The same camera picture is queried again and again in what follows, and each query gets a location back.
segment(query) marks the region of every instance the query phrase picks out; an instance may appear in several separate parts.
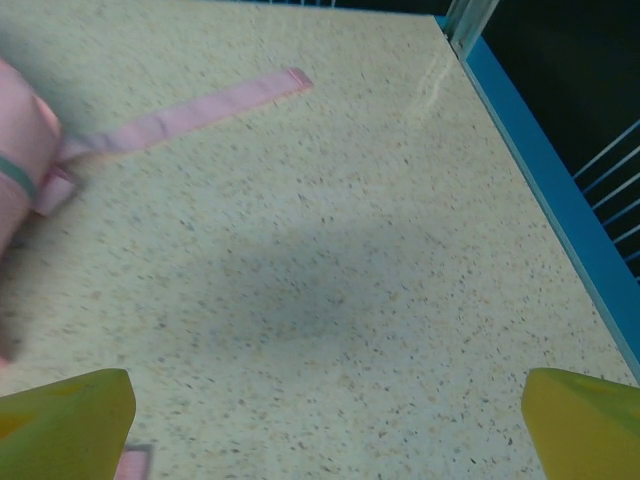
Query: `pink strap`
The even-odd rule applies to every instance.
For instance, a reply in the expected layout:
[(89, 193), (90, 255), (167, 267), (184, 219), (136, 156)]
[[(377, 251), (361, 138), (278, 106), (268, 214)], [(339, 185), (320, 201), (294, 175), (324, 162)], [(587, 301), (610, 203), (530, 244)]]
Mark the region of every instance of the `pink strap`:
[(120, 457), (114, 480), (146, 480), (151, 455), (143, 450), (126, 451)]
[[(144, 115), (113, 132), (83, 138), (64, 137), (57, 163), (61, 164), (81, 155), (123, 154), (142, 150), (312, 86), (313, 83), (302, 70), (288, 68)], [(45, 179), (33, 209), (42, 215), (48, 215), (74, 189), (73, 180), (63, 170), (54, 167)]]

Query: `pink fabric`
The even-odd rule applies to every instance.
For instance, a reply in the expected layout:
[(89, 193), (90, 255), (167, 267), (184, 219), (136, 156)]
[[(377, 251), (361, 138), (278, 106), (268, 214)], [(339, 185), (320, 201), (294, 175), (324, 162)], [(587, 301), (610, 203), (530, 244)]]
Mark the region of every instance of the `pink fabric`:
[[(47, 104), (0, 59), (0, 155), (40, 185), (60, 142), (60, 123)], [(0, 254), (29, 211), (30, 199), (0, 172)]]
[(149, 452), (132, 450), (120, 457), (114, 480), (146, 480), (151, 455)]
[(30, 205), (26, 193), (0, 173), (0, 254), (29, 207), (49, 215), (73, 194), (73, 178), (60, 168), (62, 163), (82, 155), (145, 149), (312, 86), (301, 70), (289, 68), (144, 115), (113, 132), (74, 138), (62, 136), (47, 104), (0, 59), (0, 155), (22, 168), (39, 188)]

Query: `terrazzo surface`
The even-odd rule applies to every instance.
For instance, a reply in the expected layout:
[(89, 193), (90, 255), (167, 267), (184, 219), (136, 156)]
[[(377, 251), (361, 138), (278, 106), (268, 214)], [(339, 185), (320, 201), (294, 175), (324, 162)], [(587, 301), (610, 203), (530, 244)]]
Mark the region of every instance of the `terrazzo surface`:
[(519, 401), (633, 384), (425, 17), (1, 0), (0, 52), (74, 132), (283, 66), (310, 93), (71, 169), (0, 275), (0, 393), (126, 368), (152, 479), (541, 479)]

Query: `blue frame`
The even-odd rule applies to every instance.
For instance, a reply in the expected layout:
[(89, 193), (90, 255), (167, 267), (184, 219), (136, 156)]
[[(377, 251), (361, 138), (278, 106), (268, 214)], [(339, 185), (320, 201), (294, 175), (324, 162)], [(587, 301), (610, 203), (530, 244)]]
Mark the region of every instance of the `blue frame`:
[(481, 37), (462, 65), (640, 381), (640, 285)]

